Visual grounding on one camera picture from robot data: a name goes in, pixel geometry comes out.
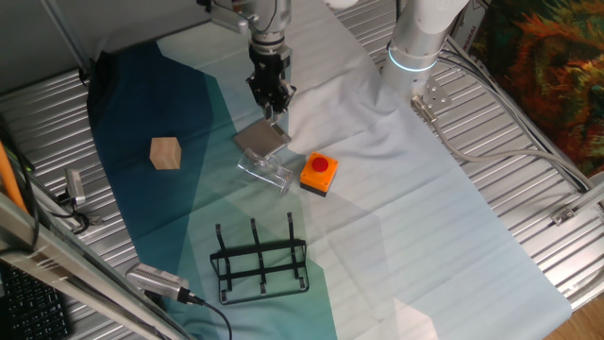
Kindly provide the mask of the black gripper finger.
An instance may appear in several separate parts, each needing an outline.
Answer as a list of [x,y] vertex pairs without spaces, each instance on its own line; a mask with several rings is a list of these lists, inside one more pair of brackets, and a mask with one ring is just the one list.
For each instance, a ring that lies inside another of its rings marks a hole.
[[264,88],[264,82],[257,77],[249,77],[246,80],[256,104],[261,108],[263,117],[270,119],[273,115],[270,93]]
[[288,108],[296,93],[296,87],[287,80],[281,79],[277,85],[276,113],[283,113]]

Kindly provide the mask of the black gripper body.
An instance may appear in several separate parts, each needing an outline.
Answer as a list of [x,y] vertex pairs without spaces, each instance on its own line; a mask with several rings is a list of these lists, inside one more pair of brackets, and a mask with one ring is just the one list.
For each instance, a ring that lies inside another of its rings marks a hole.
[[268,53],[261,52],[254,45],[249,47],[249,57],[254,72],[247,83],[253,94],[289,94],[286,69],[290,66],[290,51],[287,47]]

